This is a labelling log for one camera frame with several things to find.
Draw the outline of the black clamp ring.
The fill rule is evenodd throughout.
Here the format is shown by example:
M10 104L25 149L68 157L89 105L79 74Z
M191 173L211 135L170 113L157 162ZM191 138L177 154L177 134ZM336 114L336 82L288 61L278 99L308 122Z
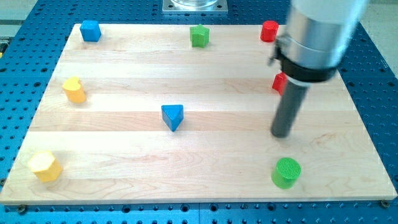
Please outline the black clamp ring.
M309 68L303 67L295 62L291 61L285 54L282 53L282 47L285 45L283 41L286 38L283 36L276 37L274 54L270 58L270 63L273 60L280 62L280 69L288 77L295 80L307 83L319 83L325 82L335 76L337 66L330 68Z

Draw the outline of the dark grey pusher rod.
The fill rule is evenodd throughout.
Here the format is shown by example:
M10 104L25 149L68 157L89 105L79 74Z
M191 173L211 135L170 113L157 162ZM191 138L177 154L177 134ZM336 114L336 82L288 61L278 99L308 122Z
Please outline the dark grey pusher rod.
M309 83L288 78L271 126L277 138L286 138L309 89Z

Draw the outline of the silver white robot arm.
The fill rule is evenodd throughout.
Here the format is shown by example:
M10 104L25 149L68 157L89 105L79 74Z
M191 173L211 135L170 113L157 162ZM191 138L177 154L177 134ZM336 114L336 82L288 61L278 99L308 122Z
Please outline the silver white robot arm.
M286 28L275 40L272 59L287 83L271 133L289 135L307 90L331 79L348 48L368 0L292 0Z

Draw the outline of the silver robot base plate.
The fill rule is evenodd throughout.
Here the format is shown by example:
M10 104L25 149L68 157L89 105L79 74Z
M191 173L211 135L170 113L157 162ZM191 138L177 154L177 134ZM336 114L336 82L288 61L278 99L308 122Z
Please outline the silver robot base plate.
M163 0L163 14L201 14L228 12L227 0Z

